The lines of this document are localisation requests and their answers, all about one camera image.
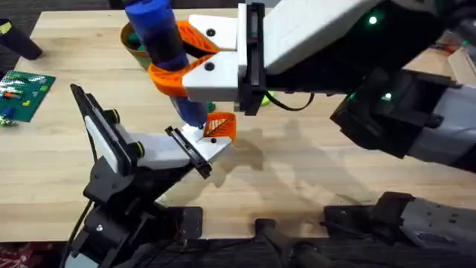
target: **wooden tabletop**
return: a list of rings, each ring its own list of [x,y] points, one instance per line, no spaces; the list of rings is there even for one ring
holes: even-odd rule
[[[236,16],[235,10],[177,10]],[[164,134],[180,127],[168,97],[123,49],[123,11],[44,12],[33,40],[44,50],[16,70],[57,81],[29,124],[1,128],[0,241],[65,240],[86,204],[92,156],[69,85],[77,83],[105,108],[116,108],[131,132]],[[426,51],[410,67],[445,72],[446,57]],[[307,95],[277,97],[290,106]],[[276,106],[257,117],[238,115],[234,149],[213,165],[211,178],[195,171],[169,192],[168,205],[205,210],[204,237],[247,237],[258,217],[277,219],[292,235],[323,236],[318,226],[330,204],[374,204],[384,191],[408,192],[448,205],[476,208],[476,176],[415,159],[400,160],[355,146],[329,116],[341,97],[317,96],[302,112]],[[221,110],[231,104],[221,103]]]

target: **blue cylinder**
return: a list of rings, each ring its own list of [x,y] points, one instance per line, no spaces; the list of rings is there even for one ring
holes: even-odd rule
[[[178,71],[188,66],[187,53],[169,0],[137,1],[125,10],[155,66],[168,71]],[[203,103],[192,102],[184,97],[170,99],[183,121],[193,127],[203,127],[207,120]]]

